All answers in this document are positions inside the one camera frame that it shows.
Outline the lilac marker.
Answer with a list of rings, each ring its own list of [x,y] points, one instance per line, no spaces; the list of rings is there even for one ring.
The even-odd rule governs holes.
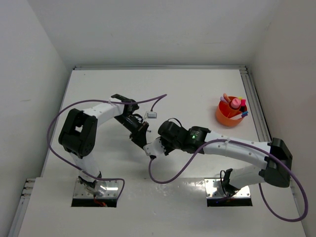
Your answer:
[[[220,100],[223,102],[223,103],[226,103],[226,104],[228,104],[229,102],[222,96],[222,97],[220,97]]]

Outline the grey orange marker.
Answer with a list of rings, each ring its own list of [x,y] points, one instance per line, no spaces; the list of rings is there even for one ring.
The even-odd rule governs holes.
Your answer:
[[[229,96],[226,93],[223,94],[223,97],[228,103],[231,101]]]

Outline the pink glue bottle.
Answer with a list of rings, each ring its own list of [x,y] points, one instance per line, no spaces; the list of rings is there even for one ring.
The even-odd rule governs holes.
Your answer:
[[[234,110],[238,110],[241,106],[241,100],[238,98],[234,98],[231,100],[230,107]]]

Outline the blue capped white pen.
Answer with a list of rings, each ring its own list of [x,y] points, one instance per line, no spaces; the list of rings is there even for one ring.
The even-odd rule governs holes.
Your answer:
[[[240,113],[240,114],[238,114],[238,115],[236,115],[236,116],[234,116],[234,117],[231,117],[230,119],[232,119],[232,120],[238,120],[238,119],[244,118],[245,116],[248,116],[248,111],[245,111],[245,112],[243,112],[243,113]]]

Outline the pink black highlighter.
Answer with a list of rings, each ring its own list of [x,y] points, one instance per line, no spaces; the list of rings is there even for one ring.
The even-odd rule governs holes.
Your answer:
[[[241,99],[240,111],[242,113],[246,111],[246,99]]]

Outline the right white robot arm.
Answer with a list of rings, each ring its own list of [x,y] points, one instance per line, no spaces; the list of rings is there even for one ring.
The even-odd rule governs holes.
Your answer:
[[[189,154],[220,155],[248,163],[244,168],[225,171],[221,190],[226,194],[258,183],[279,188],[290,185],[288,171],[292,166],[292,154],[279,138],[273,138],[271,142],[252,142],[229,138],[199,126],[185,129],[168,120],[159,127],[158,134],[167,153],[182,150]]]

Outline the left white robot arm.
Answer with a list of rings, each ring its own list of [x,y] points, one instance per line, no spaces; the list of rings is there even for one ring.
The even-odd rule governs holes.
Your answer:
[[[92,155],[98,126],[115,118],[128,131],[130,139],[141,149],[147,144],[146,132],[149,124],[136,114],[138,104],[133,99],[115,94],[111,103],[101,103],[85,110],[71,109],[62,127],[58,142],[81,169],[80,183],[91,193],[97,193],[106,185],[94,177],[102,174]]]

